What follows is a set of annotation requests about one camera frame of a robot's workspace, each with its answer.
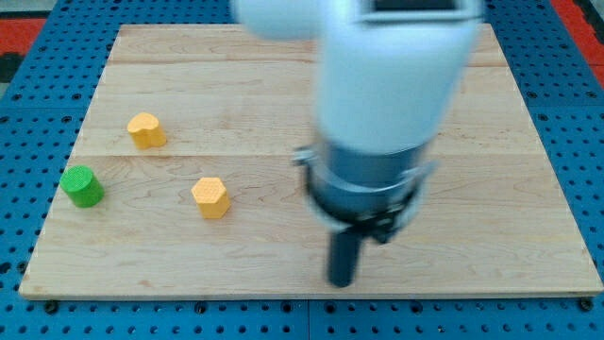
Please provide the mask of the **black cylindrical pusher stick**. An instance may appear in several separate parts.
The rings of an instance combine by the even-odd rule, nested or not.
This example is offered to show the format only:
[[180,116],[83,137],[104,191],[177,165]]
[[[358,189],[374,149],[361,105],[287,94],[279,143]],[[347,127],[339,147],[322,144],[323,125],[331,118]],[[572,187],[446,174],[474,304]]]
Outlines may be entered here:
[[329,236],[327,279],[336,287],[350,285],[355,277],[362,235],[354,230],[333,232]]

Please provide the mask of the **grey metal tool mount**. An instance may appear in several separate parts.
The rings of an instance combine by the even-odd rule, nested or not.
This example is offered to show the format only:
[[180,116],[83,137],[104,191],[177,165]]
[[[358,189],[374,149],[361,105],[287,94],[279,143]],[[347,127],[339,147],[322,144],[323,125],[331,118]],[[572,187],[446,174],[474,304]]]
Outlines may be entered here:
[[381,244],[419,213],[436,168],[425,161],[428,144],[367,153],[318,139],[298,147],[293,163],[305,168],[307,200],[333,233],[356,232]]

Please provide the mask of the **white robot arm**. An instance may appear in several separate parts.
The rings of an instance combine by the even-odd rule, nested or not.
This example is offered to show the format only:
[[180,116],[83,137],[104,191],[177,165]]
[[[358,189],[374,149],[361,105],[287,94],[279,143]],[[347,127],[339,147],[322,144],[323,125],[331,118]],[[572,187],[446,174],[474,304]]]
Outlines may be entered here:
[[414,218],[424,156],[478,38],[479,1],[247,1],[234,19],[266,40],[318,44],[315,137],[298,148],[306,195],[330,229],[327,277],[346,287],[362,242]]

